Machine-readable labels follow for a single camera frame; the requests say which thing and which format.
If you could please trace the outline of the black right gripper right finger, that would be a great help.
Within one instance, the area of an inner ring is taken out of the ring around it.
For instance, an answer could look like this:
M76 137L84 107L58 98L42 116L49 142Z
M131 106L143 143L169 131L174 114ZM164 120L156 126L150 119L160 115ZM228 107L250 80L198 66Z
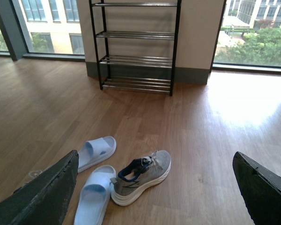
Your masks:
M232 166L254 224L281 225L281 177L239 151Z

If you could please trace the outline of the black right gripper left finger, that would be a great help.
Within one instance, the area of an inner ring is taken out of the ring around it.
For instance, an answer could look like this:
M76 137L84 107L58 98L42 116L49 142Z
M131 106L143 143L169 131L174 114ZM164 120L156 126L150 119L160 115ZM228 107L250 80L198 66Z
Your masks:
M78 174L79 155L57 163L0 202L0 225L60 225L67 214Z

